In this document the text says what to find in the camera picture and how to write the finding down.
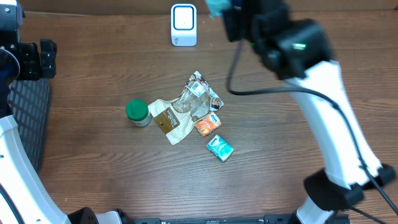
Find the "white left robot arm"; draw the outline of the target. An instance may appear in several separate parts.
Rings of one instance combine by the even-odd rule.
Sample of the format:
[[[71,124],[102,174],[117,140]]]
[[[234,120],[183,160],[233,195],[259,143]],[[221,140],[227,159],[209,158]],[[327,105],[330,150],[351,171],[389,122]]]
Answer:
[[[14,80],[53,78],[57,45],[21,42],[24,10],[17,1],[1,1],[1,223],[117,223],[119,212],[95,214],[88,207],[69,215],[50,198],[22,145],[8,103]]]

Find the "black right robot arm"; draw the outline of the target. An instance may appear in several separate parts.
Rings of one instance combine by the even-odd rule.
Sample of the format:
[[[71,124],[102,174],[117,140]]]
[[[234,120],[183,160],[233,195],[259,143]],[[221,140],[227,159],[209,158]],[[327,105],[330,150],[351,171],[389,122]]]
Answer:
[[[221,14],[230,42],[249,42],[261,63],[284,83],[318,142],[324,168],[304,181],[308,195],[290,223],[330,223],[356,210],[364,191],[383,188],[395,170],[372,152],[346,95],[341,67],[321,25],[295,21],[283,1],[226,1],[209,6]]]

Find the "green lid jar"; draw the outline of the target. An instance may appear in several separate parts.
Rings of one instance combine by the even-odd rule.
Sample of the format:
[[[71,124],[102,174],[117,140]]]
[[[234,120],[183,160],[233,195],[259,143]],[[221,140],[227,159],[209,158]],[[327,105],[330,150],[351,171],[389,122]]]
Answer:
[[[147,104],[139,99],[132,100],[126,105],[126,114],[138,127],[147,126],[152,120]]]

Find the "orange Kleenex tissue pack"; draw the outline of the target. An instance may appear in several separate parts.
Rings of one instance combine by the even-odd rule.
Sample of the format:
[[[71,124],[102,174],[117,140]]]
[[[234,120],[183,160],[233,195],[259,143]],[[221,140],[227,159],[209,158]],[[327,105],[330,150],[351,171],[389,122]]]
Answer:
[[[195,127],[202,137],[206,137],[221,126],[221,120],[214,112],[208,113],[199,120]]]

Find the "teal wet wipes pack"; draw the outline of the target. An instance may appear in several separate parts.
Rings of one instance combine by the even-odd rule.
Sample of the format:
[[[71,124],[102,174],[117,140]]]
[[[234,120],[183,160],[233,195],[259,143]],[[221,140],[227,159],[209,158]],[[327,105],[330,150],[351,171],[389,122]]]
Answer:
[[[231,0],[205,0],[205,2],[212,19],[221,17],[223,10],[231,7]]]

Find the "dried mushroom pouch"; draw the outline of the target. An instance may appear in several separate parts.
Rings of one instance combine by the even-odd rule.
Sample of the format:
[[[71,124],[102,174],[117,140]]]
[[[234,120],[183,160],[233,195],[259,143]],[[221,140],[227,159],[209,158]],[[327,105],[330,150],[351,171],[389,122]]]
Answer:
[[[155,100],[148,108],[172,145],[186,138],[199,120],[224,105],[203,75],[195,71],[174,100]]]

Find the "green Kleenex tissue pack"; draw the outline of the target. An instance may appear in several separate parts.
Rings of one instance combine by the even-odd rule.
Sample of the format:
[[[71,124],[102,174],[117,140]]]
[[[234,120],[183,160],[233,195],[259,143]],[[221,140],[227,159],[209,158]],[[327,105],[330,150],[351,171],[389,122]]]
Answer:
[[[221,162],[227,161],[234,151],[234,148],[219,135],[215,135],[206,148]]]

